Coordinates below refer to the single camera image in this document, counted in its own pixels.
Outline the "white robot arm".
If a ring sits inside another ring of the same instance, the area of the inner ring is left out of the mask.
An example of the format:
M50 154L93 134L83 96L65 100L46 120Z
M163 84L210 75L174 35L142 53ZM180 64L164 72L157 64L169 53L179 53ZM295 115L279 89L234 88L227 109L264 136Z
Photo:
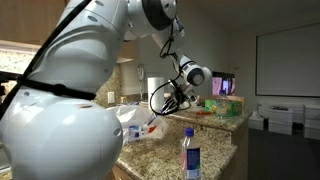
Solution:
M123 145L116 115L94 103L124 42L153 37L184 84L162 114L195 98L208 68L182 51L177 0L70 0L51 36L1 105L1 144L13 180L103 180Z

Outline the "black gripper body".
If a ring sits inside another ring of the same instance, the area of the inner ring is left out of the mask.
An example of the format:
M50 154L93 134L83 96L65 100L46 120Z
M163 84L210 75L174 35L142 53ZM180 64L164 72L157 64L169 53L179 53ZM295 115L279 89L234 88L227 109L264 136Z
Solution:
M175 80L170 79L169 84L173 88L172 99L177 107L184 102L197 103L197 97L194 95L193 85L185 82L179 85Z

